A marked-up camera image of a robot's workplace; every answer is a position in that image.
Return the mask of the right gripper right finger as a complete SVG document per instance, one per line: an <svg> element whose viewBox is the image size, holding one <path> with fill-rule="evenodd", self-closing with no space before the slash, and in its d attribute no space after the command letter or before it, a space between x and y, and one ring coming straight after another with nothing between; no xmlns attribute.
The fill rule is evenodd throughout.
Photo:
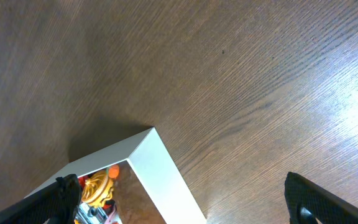
<svg viewBox="0 0 358 224"><path fill-rule="evenodd" d="M290 223L358 223L357 207L300 174L287 174L284 195Z"/></svg>

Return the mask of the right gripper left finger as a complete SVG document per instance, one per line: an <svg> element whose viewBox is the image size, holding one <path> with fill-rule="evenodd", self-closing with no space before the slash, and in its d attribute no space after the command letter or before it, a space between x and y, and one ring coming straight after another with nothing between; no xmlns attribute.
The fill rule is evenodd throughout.
<svg viewBox="0 0 358 224"><path fill-rule="evenodd" d="M75 174L58 177L52 184L0 211L0 224L74 224L81 193Z"/></svg>

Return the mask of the grey red toy truck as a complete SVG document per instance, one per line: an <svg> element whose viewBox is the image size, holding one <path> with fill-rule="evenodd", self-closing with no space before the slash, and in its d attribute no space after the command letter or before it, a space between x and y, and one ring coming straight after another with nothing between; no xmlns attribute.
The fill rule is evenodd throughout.
<svg viewBox="0 0 358 224"><path fill-rule="evenodd" d="M82 191L85 187L86 179L90 179L90 177L86 175L78 178ZM104 223L108 215L112 212L113 207L116 207L116 203L113 199L107 201L103 207L90 207L88 204L80 201L75 223Z"/></svg>

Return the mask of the yellow round plastic toy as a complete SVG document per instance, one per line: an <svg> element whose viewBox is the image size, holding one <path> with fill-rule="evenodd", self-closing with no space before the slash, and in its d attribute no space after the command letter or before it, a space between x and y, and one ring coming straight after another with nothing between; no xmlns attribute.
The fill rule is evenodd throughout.
<svg viewBox="0 0 358 224"><path fill-rule="evenodd" d="M85 180L81 201L90 207L103 207L113 198L114 181L106 169L97 171L90 179Z"/></svg>

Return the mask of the brown plush bear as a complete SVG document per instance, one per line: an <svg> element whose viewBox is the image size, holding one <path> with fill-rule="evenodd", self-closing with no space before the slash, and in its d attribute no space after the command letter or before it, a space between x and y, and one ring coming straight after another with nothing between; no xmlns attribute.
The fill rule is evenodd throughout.
<svg viewBox="0 0 358 224"><path fill-rule="evenodd" d="M113 200L123 224L166 224L127 162L119 164Z"/></svg>

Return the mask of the pink white duck toy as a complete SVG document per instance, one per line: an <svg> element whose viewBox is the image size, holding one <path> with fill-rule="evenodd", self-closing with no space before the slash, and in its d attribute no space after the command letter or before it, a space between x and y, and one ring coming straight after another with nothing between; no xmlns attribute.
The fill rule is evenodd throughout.
<svg viewBox="0 0 358 224"><path fill-rule="evenodd" d="M122 224L122 221L117 214L116 207L112 208L112 212L108 215L107 219L104 221L104 224Z"/></svg>

